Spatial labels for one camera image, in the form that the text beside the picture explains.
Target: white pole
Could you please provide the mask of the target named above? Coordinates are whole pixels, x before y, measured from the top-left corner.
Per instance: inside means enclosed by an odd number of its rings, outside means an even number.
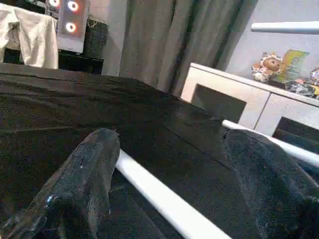
[[[243,130],[249,130],[251,132],[260,134],[260,135],[266,137],[267,139],[269,139],[271,142],[279,145],[287,154],[289,154],[289,155],[291,155],[299,160],[302,160],[302,161],[304,161],[304,162],[306,162],[314,167],[319,167],[319,155],[317,155],[315,153],[312,153],[312,152],[309,152],[309,151],[304,150],[302,148],[293,146],[289,143],[285,143],[281,140],[272,138],[272,137],[264,135],[262,133],[258,133],[252,129],[246,128],[244,126],[241,126],[239,124],[233,123],[233,122],[228,121],[228,120],[224,120],[222,124],[225,128],[228,128],[228,129],[243,129]]]
[[[254,23],[251,30],[274,33],[319,34],[319,21]]]
[[[230,239],[122,150],[116,168],[184,238]]]

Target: white dresser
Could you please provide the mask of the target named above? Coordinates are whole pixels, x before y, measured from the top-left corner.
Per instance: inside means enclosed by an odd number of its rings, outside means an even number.
[[[238,123],[315,153],[319,152],[319,100],[191,64],[181,98]]]

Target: white bed rail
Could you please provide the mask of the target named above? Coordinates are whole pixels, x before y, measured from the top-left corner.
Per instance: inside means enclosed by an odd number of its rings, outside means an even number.
[[[264,135],[262,133],[258,133],[252,129],[249,129],[249,128],[246,128],[244,126],[241,126],[239,124],[236,124],[236,123],[233,123],[231,121],[228,121],[228,120],[224,120],[222,122],[223,126],[225,128],[228,128],[228,129],[244,129],[244,130],[249,130],[251,132],[254,132],[254,133],[257,133],[257,134],[260,134],[264,137],[266,137],[267,139],[269,139],[271,142],[279,145],[286,153],[288,153],[289,155],[299,159],[299,160],[302,160],[312,166],[315,166],[315,167],[319,167],[319,155],[315,154],[315,153],[312,153],[312,152],[309,152],[307,150],[304,150],[302,148],[299,148],[299,147],[296,147],[296,146],[293,146],[289,143],[285,143],[281,140],[278,140],[278,139],[275,139],[273,137],[270,137],[270,136],[267,136],[267,135]]]
[[[230,239],[122,150],[116,168],[184,238]]]

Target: white towel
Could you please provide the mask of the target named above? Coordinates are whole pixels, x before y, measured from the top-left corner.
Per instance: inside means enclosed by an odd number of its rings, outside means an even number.
[[[0,62],[4,49],[21,51],[25,65],[58,69],[57,21],[0,3]]]

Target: teddy bear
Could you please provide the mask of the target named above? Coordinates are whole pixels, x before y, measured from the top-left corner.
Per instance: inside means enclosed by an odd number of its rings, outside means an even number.
[[[253,79],[266,83],[273,75],[279,75],[282,71],[282,58],[274,52],[267,54],[264,52],[263,58],[259,63],[252,66]]]

